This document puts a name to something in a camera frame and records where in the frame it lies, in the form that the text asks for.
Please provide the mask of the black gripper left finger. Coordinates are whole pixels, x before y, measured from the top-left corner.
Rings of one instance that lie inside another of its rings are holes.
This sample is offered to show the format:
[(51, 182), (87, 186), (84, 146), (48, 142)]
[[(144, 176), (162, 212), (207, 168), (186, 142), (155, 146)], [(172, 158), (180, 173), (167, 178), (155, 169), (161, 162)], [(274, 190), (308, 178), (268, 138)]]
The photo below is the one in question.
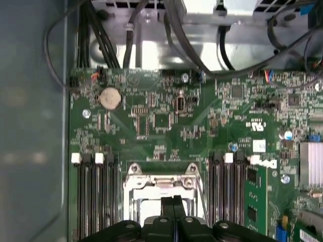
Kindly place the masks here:
[(173, 241), (175, 231), (174, 198), (161, 199), (159, 216), (146, 219), (141, 226), (133, 220), (123, 220), (99, 232), (81, 239), (81, 241)]

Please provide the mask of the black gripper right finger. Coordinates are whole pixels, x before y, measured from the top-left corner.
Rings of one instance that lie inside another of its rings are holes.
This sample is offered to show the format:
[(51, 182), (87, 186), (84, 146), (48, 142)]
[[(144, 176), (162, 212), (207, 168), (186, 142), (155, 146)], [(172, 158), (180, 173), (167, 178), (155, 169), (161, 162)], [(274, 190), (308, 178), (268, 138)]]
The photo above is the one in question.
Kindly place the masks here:
[(180, 196), (174, 196), (174, 216), (180, 241), (275, 241), (266, 235), (225, 220), (209, 227), (204, 220), (186, 215)]

